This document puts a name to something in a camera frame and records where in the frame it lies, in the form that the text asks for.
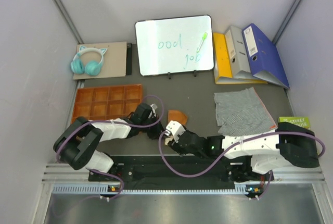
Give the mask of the orange underwear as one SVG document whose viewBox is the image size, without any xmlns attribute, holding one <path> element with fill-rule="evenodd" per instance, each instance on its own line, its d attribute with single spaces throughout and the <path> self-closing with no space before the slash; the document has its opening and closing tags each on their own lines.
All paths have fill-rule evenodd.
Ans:
<svg viewBox="0 0 333 224">
<path fill-rule="evenodd" d="M 177 121 L 182 125 L 186 125 L 188 122 L 188 116 L 179 110 L 169 110 L 168 111 L 168 123 L 171 121 Z"/>
</svg>

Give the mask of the grey striped underwear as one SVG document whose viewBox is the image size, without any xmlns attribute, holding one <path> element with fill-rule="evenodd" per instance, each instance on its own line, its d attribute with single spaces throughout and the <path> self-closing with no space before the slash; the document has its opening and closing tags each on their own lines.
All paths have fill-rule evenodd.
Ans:
<svg viewBox="0 0 333 224">
<path fill-rule="evenodd" d="M 254 135 L 277 128 L 253 87 L 238 92 L 214 93 L 214 102 L 220 135 Z"/>
</svg>

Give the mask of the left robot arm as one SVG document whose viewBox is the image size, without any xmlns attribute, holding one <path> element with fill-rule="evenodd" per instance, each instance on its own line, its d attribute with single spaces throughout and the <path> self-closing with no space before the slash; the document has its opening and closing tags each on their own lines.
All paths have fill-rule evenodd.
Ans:
<svg viewBox="0 0 333 224">
<path fill-rule="evenodd" d="M 129 139 L 140 132 L 156 140 L 164 131 L 156 108 L 155 104 L 141 103 L 127 117 L 114 120 L 78 117 L 55 142 L 53 149 L 57 159 L 74 170 L 97 170 L 106 180 L 115 179 L 118 168 L 109 155 L 96 150 L 98 144 L 113 139 Z"/>
</svg>

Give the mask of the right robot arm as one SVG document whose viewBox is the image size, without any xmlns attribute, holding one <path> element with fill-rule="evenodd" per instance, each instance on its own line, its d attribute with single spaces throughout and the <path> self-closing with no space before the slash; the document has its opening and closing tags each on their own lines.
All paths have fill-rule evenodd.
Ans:
<svg viewBox="0 0 333 224">
<path fill-rule="evenodd" d="M 243 166 L 243 174 L 249 180 L 280 168 L 319 167 L 320 154 L 317 143 L 321 143 L 314 132 L 289 122 L 280 122 L 278 128 L 258 135 L 199 137 L 177 121 L 166 127 L 166 135 L 172 139 L 168 146 L 180 155 L 193 154 L 199 158 L 212 159 L 212 164 L 193 177 L 211 170 L 220 160 L 239 157 L 249 159 Z"/>
</svg>

